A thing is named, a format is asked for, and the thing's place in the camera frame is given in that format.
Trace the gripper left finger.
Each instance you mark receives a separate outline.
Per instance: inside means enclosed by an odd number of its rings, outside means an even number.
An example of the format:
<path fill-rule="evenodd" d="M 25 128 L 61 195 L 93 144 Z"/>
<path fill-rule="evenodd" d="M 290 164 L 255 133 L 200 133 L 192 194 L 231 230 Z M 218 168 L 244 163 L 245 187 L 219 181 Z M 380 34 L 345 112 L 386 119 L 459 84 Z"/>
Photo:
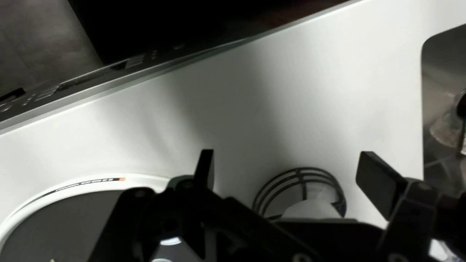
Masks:
<path fill-rule="evenodd" d="M 193 176 L 162 193 L 124 191 L 88 262 L 153 262 L 161 241 L 178 237 L 201 262 L 318 262 L 318 254 L 234 198 L 213 192 L 214 151 L 203 149 Z"/>

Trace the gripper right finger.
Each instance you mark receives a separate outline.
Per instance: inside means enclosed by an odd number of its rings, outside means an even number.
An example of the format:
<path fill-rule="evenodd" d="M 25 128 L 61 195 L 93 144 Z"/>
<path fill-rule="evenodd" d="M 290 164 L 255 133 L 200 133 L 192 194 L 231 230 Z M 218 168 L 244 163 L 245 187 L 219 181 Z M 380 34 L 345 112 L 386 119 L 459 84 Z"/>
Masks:
<path fill-rule="evenodd" d="M 356 183 L 386 219 L 374 258 L 379 262 L 438 262 L 432 240 L 466 262 L 466 192 L 446 195 L 423 180 L 403 177 L 372 151 L 361 151 Z"/>

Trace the round dark plate white rim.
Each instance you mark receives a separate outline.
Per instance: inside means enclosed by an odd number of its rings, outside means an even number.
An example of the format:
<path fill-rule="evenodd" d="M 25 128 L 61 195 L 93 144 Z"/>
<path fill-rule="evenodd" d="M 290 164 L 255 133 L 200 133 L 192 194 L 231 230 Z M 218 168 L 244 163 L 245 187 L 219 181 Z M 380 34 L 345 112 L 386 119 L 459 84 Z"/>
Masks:
<path fill-rule="evenodd" d="M 0 223 L 0 262 L 87 262 L 122 192 L 135 187 L 162 192 L 168 181 L 113 173 L 43 189 Z"/>

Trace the stainless steel sink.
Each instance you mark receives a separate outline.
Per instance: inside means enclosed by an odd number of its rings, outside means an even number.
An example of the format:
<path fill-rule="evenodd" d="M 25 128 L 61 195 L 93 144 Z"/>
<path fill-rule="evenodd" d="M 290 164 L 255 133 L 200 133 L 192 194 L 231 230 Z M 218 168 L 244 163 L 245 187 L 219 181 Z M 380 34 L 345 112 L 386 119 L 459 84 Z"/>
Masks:
<path fill-rule="evenodd" d="M 453 197 L 466 192 L 466 24 L 422 48 L 424 180 Z"/>

